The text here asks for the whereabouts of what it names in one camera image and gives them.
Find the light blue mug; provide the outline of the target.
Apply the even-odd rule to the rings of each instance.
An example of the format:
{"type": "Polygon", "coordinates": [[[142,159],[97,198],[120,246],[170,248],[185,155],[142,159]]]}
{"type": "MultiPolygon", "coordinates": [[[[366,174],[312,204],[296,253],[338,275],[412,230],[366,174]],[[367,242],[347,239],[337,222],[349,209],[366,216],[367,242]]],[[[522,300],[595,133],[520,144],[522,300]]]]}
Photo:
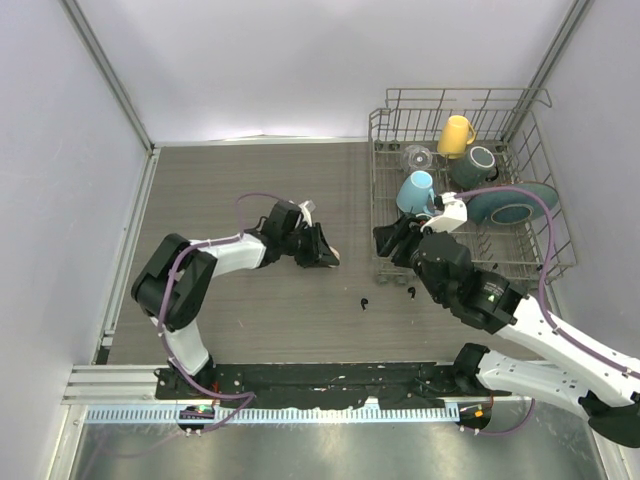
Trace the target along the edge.
{"type": "Polygon", "coordinates": [[[414,171],[402,184],[396,206],[403,213],[434,216],[435,196],[432,176],[426,171],[414,171]]]}

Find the aluminium frame rail left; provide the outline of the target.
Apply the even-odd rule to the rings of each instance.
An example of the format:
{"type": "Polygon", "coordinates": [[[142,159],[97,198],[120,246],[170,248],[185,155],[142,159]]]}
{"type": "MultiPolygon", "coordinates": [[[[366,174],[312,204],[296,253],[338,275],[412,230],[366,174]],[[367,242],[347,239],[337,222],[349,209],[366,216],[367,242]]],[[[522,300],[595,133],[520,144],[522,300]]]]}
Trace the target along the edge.
{"type": "Polygon", "coordinates": [[[123,299],[126,296],[127,281],[133,263],[136,245],[139,240],[149,196],[161,153],[160,147],[154,147],[147,155],[142,173],[135,191],[135,197],[123,228],[122,241],[115,265],[113,284],[106,299],[97,342],[90,365],[105,365],[118,324],[123,299]]]}

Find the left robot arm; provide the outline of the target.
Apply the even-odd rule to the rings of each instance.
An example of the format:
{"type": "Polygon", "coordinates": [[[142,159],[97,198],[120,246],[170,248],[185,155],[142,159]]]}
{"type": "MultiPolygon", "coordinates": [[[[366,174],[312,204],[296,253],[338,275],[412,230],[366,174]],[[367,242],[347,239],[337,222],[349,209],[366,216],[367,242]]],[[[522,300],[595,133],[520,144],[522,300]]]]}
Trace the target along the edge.
{"type": "Polygon", "coordinates": [[[215,381],[216,364],[204,347],[197,316],[211,281],[239,270],[264,268],[289,256],[301,268],[334,268],[340,254],[312,220],[314,204],[279,200],[257,225],[213,240],[167,235],[131,287],[131,297],[161,329],[179,388],[200,399],[215,381]]]}

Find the blue ceramic plate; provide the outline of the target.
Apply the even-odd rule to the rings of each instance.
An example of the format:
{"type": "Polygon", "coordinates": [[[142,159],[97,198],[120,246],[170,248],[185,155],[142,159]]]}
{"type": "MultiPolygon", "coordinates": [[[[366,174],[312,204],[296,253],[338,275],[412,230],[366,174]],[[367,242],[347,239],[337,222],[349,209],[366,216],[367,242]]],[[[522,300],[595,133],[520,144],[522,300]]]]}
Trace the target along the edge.
{"type": "MultiPolygon", "coordinates": [[[[554,187],[539,182],[515,184],[538,197],[549,211],[559,202],[554,187]]],[[[468,219],[476,225],[513,226],[544,216],[544,209],[533,198],[519,192],[500,190],[475,196],[467,203],[468,219]]]]}

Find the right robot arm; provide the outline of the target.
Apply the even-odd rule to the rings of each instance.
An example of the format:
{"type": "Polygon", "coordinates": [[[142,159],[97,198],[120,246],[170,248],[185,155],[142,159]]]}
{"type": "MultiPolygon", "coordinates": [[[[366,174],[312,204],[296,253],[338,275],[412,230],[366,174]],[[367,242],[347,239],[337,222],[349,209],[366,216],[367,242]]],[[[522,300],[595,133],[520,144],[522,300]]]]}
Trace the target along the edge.
{"type": "Polygon", "coordinates": [[[517,343],[550,361],[527,366],[468,344],[451,371],[457,391],[481,388],[529,396],[586,420],[619,445],[639,445],[639,361],[557,317],[520,285],[476,267],[470,250],[420,218],[373,230],[378,256],[411,269],[432,300],[463,324],[517,343]]]}

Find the yellow mug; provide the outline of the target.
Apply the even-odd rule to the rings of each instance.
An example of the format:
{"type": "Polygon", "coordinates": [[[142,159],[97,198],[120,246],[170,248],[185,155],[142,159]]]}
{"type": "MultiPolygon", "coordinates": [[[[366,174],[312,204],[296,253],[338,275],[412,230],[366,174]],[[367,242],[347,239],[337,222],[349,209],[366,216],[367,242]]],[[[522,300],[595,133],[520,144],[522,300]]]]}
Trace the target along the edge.
{"type": "Polygon", "coordinates": [[[476,140],[476,136],[476,130],[469,119],[462,115],[452,115],[442,129],[437,153],[449,159],[460,158],[476,140]]]}

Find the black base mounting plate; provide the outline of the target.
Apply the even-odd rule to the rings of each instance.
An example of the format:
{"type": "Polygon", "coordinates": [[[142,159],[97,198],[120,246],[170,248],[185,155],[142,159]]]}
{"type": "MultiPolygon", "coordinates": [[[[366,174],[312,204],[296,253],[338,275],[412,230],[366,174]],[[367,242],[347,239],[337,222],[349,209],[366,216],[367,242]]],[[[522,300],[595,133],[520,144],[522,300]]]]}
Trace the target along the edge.
{"type": "Polygon", "coordinates": [[[436,362],[219,364],[205,386],[227,395],[253,392],[254,409],[359,409],[371,397],[384,410],[431,408],[446,398],[510,394],[436,362]]]}

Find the cream earbud charging case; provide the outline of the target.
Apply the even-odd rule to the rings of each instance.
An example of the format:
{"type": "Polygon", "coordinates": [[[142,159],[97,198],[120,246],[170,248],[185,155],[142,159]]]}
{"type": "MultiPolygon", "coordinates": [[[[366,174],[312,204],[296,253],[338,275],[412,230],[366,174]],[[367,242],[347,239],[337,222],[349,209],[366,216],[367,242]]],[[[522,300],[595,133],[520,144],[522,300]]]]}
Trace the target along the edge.
{"type": "Polygon", "coordinates": [[[330,247],[330,250],[331,250],[331,252],[332,252],[332,254],[335,257],[335,260],[337,262],[335,265],[332,265],[332,268],[335,268],[335,267],[340,265],[340,253],[333,247],[330,247]]]}

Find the clear glass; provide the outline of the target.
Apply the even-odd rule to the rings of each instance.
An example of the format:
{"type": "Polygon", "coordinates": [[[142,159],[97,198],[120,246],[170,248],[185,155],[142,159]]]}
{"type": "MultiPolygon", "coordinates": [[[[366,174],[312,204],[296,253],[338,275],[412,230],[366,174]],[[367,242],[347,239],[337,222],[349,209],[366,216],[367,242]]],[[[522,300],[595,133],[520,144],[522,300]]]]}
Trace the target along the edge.
{"type": "Polygon", "coordinates": [[[409,145],[402,152],[400,164],[406,173],[426,171],[433,164],[433,154],[426,146],[409,145]]]}

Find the dark grey-green mug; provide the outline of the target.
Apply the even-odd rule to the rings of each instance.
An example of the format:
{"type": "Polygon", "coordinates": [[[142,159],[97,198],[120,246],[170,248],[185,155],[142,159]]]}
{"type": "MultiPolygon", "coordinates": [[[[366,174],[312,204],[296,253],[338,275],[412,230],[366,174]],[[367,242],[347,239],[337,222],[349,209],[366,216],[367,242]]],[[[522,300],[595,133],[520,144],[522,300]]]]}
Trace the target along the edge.
{"type": "Polygon", "coordinates": [[[464,190],[471,190],[495,181],[499,177],[499,168],[489,149],[475,146],[454,162],[450,176],[454,184],[464,190]]]}

